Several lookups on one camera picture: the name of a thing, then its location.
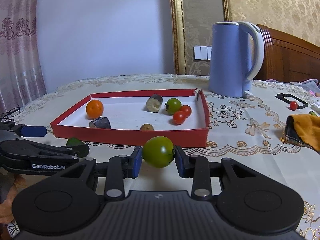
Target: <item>small round fruit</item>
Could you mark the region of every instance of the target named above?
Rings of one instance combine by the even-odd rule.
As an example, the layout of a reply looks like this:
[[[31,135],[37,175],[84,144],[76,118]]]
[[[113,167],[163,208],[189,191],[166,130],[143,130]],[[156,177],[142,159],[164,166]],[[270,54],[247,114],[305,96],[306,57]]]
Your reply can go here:
[[[297,102],[296,101],[291,101],[290,102],[290,109],[291,110],[296,110],[298,108],[298,104],[297,104]]]
[[[165,104],[165,109],[169,114],[174,114],[181,107],[181,102],[177,98],[170,98],[168,102]]]
[[[140,127],[140,131],[153,131],[153,126],[149,123],[145,123]]]
[[[172,141],[164,136],[151,138],[142,148],[142,158],[155,168],[168,166],[174,158]]]
[[[78,138],[72,137],[72,138],[68,139],[66,146],[83,145],[83,144],[85,144],[85,143],[80,141]]]
[[[187,115],[185,112],[183,111],[177,111],[173,114],[172,120],[174,122],[174,124],[183,124],[183,122],[186,120]]]
[[[187,118],[191,115],[191,112],[192,112],[191,107],[190,107],[190,106],[187,106],[187,105],[181,106],[181,107],[180,107],[180,111],[185,112]]]
[[[318,116],[314,111],[310,111],[309,114],[314,115],[314,116]]]
[[[101,101],[94,99],[87,104],[85,110],[90,119],[96,119],[103,114],[103,104]]]

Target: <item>white wall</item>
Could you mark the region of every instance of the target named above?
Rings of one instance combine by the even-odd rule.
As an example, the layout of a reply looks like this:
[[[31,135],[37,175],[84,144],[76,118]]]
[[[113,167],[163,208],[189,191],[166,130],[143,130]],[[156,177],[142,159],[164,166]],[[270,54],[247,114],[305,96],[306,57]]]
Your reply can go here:
[[[170,0],[37,0],[47,92],[101,76],[173,73]]]

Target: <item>pink floral curtain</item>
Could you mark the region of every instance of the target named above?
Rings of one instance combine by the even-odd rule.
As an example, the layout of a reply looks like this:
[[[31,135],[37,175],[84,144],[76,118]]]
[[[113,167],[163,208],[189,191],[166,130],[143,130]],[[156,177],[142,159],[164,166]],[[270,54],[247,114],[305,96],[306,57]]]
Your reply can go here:
[[[36,0],[0,0],[0,113],[46,93],[36,37]]]

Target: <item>red tray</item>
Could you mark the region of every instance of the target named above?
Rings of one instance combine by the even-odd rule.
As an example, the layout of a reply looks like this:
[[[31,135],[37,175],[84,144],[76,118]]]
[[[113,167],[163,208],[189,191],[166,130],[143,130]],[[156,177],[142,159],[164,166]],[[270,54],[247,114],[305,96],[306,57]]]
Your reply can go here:
[[[164,109],[151,113],[145,103],[153,94],[159,94],[165,102],[178,98],[192,108],[192,114],[182,125],[171,124],[172,116]],[[111,129],[89,128],[90,120],[85,112],[86,103],[99,99],[104,104],[103,116],[108,117]],[[151,123],[154,131],[140,131],[141,125]],[[165,136],[181,147],[205,147],[209,132],[209,109],[202,91],[139,90],[90,94],[51,122],[53,134],[59,138],[76,137],[81,141],[119,145],[144,145],[155,136]]]

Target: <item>table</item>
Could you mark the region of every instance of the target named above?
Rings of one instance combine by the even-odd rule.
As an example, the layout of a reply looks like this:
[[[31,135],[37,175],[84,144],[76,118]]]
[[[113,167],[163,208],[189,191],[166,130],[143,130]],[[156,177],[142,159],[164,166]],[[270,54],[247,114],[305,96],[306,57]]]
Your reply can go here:
[[[320,156],[315,151],[288,144],[283,139],[285,121],[290,114],[307,114],[310,108],[295,112],[275,98],[277,93],[291,93],[311,104],[316,100],[302,88],[264,81],[253,81],[253,96],[226,98],[208,91],[208,76],[172,74],[102,77],[73,82],[56,92],[44,95],[24,107],[16,122],[47,126],[48,134],[34,141],[63,146],[66,139],[55,138],[50,122],[66,109],[90,93],[151,90],[203,89],[210,112],[210,131],[206,148],[186,149],[188,155],[201,154],[209,161],[219,162],[223,157],[233,158],[250,168],[297,191],[305,201],[304,216],[297,231],[307,240],[320,239]],[[90,157],[97,162],[133,151],[132,146],[88,143]],[[24,176],[29,185],[43,179]],[[192,179],[181,179],[172,162],[164,169],[154,169],[142,163],[137,179],[125,179],[129,190],[188,190]],[[99,179],[97,193],[103,194],[104,180]],[[213,194],[221,192],[217,178],[212,178]]]

